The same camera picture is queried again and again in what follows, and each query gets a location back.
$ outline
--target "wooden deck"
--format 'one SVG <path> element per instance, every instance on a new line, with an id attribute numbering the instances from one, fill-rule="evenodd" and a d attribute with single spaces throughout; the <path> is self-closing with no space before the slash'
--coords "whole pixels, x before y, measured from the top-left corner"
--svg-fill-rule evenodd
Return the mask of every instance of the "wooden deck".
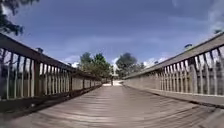
<path id="1" fill-rule="evenodd" d="M 206 122 L 212 121 L 220 112 L 222 110 L 213 107 L 169 99 L 125 86 L 113 86 L 101 87 L 64 103 L 13 119 L 5 127 L 205 128 L 213 126 Z"/>

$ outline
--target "railing post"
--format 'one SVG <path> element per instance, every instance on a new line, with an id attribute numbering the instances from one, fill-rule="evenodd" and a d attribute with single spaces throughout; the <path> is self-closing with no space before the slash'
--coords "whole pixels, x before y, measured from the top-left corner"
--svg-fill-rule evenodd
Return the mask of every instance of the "railing post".
<path id="1" fill-rule="evenodd" d="M 190 68 L 189 75 L 190 75 L 190 92 L 197 93 L 198 92 L 198 85 L 197 85 L 197 73 L 196 73 L 196 61 L 195 58 L 188 59 L 188 66 Z"/>
<path id="2" fill-rule="evenodd" d="M 34 60 L 32 66 L 31 97 L 39 96 L 40 62 Z"/>

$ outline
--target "blue sky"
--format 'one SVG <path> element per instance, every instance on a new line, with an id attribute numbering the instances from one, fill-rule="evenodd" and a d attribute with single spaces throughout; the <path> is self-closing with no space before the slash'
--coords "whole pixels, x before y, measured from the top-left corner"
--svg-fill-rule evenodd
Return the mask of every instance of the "blue sky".
<path id="1" fill-rule="evenodd" d="M 112 61 L 130 52 L 151 64 L 198 44 L 222 28 L 223 0 L 40 0 L 10 16 L 24 26 L 12 36 L 63 62 L 84 52 Z"/>

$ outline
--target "tree canopy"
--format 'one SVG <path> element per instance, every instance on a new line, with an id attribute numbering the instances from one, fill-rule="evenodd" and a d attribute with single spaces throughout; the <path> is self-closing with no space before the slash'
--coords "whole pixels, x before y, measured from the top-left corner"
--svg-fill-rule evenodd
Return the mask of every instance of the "tree canopy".
<path id="1" fill-rule="evenodd" d="M 98 77 L 108 77 L 111 73 L 111 65 L 106 61 L 102 53 L 91 58 L 91 54 L 86 52 L 80 57 L 78 66 L 82 71 L 89 72 Z"/>
<path id="2" fill-rule="evenodd" d="M 23 27 L 12 23 L 6 14 L 3 12 L 3 7 L 12 12 L 13 15 L 18 13 L 19 7 L 32 4 L 39 0 L 0 0 L 0 32 L 11 33 L 18 35 L 23 32 Z"/>
<path id="3" fill-rule="evenodd" d="M 143 63 L 137 64 L 137 59 L 130 53 L 121 55 L 117 60 L 116 65 L 118 67 L 116 73 L 120 78 L 145 68 Z"/>

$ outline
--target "wooden railing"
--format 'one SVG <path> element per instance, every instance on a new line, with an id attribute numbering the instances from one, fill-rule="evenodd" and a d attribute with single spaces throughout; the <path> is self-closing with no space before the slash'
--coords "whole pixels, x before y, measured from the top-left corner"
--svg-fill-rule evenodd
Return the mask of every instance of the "wooden railing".
<path id="1" fill-rule="evenodd" d="M 67 95 L 97 85 L 100 78 L 0 34 L 0 110 L 7 101 Z"/>
<path id="2" fill-rule="evenodd" d="M 224 33 L 124 78 L 124 84 L 169 97 L 224 104 Z"/>

